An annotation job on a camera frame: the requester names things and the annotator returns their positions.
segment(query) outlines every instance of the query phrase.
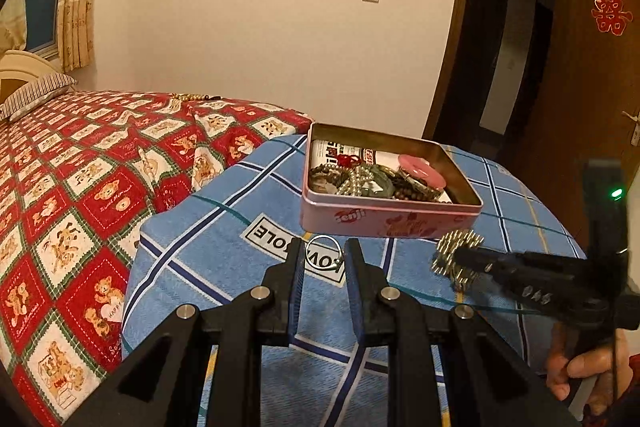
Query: chinese character decoration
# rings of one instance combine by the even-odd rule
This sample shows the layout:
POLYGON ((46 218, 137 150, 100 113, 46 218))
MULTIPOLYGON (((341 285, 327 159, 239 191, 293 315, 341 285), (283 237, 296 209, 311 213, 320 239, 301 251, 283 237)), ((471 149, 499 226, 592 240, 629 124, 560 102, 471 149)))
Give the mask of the chinese character decoration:
POLYGON ((591 10, 591 15, 603 33, 610 31, 620 36, 626 28, 626 23, 634 19, 631 12, 622 11, 622 0, 595 0, 594 4, 596 9, 591 10))

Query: blue cloth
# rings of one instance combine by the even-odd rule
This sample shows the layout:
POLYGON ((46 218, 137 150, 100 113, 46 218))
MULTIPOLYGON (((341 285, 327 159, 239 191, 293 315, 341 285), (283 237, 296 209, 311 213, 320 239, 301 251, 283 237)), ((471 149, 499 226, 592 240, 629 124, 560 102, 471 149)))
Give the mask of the blue cloth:
MULTIPOLYGON (((305 136, 270 140, 141 230, 124 312, 123 348, 129 353, 183 303, 207 309, 257 285, 282 258, 300 228, 305 136)), ((554 252, 583 257, 560 222, 531 192, 494 162, 446 148, 470 179, 484 207, 474 229, 500 251, 554 252)), ((344 237, 337 237, 340 244, 344 237)), ((431 272, 436 241, 361 239, 367 263, 383 267, 392 285, 421 302, 451 308, 449 281, 431 272)), ((318 261, 332 256, 320 248, 318 261)), ((332 278, 307 266, 300 323, 292 347, 265 347, 262 424, 279 427, 385 426, 386 348, 356 343, 344 274, 332 278)), ((480 278, 464 301, 472 304, 536 371, 543 369, 551 321, 521 310, 480 278)), ((443 410, 446 395, 434 361, 443 410)), ((210 375, 202 401, 204 424, 210 375)))

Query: pink tin box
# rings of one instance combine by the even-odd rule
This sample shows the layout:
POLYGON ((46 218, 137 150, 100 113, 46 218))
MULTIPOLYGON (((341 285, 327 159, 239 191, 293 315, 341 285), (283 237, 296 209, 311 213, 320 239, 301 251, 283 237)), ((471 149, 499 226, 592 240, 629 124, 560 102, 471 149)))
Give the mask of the pink tin box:
POLYGON ((482 200, 465 175, 437 143, 314 123, 306 141, 300 224, 312 233, 360 237, 441 237, 450 230, 470 229, 482 210, 482 200), (309 189, 312 144, 325 140, 362 148, 362 156, 374 163, 376 151, 425 158, 447 181, 453 203, 428 203, 357 196, 321 194, 309 189))

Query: red bedspread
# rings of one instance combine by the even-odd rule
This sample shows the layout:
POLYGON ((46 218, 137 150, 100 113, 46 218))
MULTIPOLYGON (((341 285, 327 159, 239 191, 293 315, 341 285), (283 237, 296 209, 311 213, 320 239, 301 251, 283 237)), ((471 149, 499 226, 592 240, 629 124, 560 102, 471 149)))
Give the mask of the red bedspread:
POLYGON ((309 124, 265 103, 94 91, 0 126, 0 360, 41 423, 120 362, 142 222, 309 124))

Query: silver ring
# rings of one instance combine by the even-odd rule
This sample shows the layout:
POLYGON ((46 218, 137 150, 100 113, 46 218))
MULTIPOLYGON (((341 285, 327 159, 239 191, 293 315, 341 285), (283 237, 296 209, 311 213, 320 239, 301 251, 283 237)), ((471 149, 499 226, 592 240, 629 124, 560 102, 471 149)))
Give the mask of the silver ring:
POLYGON ((340 266, 342 266, 342 263, 344 263, 344 257, 342 256, 342 248, 340 248, 340 243, 338 243, 335 240, 335 238, 331 237, 330 235, 315 235, 314 237, 309 239, 305 247, 305 254, 306 254, 306 261, 311 266, 313 266, 316 270, 322 271, 322 272, 337 270, 340 266), (310 256, 309 247, 312 245, 312 243, 316 242, 318 239, 329 239, 330 241, 333 241, 335 247, 338 249, 338 257, 336 257, 329 266, 320 266, 319 264, 316 264, 313 261, 311 261, 311 259, 309 258, 310 256))

